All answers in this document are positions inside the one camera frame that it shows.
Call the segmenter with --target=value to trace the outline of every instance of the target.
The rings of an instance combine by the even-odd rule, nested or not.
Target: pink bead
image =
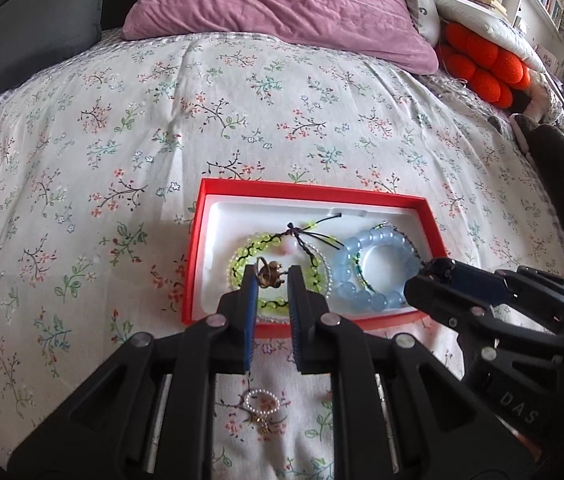
[[[285,236],[282,238],[280,249],[283,254],[292,254],[297,250],[297,240],[294,236]]]

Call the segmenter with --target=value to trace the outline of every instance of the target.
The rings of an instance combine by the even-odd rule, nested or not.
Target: blue beaded bracelet
[[[421,268],[421,260],[413,243],[397,228],[384,222],[369,231],[362,231],[357,236],[344,240],[344,248],[338,251],[332,260],[333,292],[343,300],[352,301],[358,311],[372,310],[383,312],[400,308],[406,299],[400,290],[392,290],[384,295],[377,292],[362,276],[359,266],[359,255],[362,249],[389,245],[396,249],[399,258],[404,258],[407,278],[415,276]],[[355,266],[363,287],[358,289],[349,281],[353,275],[351,267]]]

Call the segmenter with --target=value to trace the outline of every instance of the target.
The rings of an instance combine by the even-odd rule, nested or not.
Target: pink pillow
[[[414,74],[438,69],[404,0],[139,0],[124,23],[127,40],[214,31],[351,50]]]

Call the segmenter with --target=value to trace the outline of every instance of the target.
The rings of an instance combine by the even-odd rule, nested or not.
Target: bedspread
[[[452,83],[434,95],[444,77],[257,34],[109,36],[2,96],[0,463],[132,333],[182,329],[201,177],[425,196],[452,257],[564,275],[507,123]],[[452,332],[380,335],[397,330],[462,373]],[[294,370],[290,341],[259,340],[250,374],[219,378],[216,478],[332,478],[328,378]],[[281,399],[271,433],[241,409],[250,387]]]

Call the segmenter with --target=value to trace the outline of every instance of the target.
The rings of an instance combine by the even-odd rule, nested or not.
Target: red box
[[[196,321],[193,320],[195,269],[197,266],[204,206],[206,197],[209,195],[248,196],[282,200],[310,200],[315,202],[349,203],[414,210],[424,229],[424,234],[433,257],[439,258],[447,255],[433,213],[428,206],[427,200],[422,197],[358,189],[344,189],[339,187],[303,186],[301,184],[281,182],[253,182],[203,178],[197,198],[190,247],[188,249],[187,274],[182,305],[182,322],[186,325],[190,325]],[[414,322],[424,317],[426,317],[426,314],[415,311],[404,314],[377,316],[371,319],[360,319],[356,320],[356,323],[364,330],[376,330]],[[279,323],[259,324],[255,330],[255,335],[258,338],[288,338],[290,334],[290,327],[287,324]]]

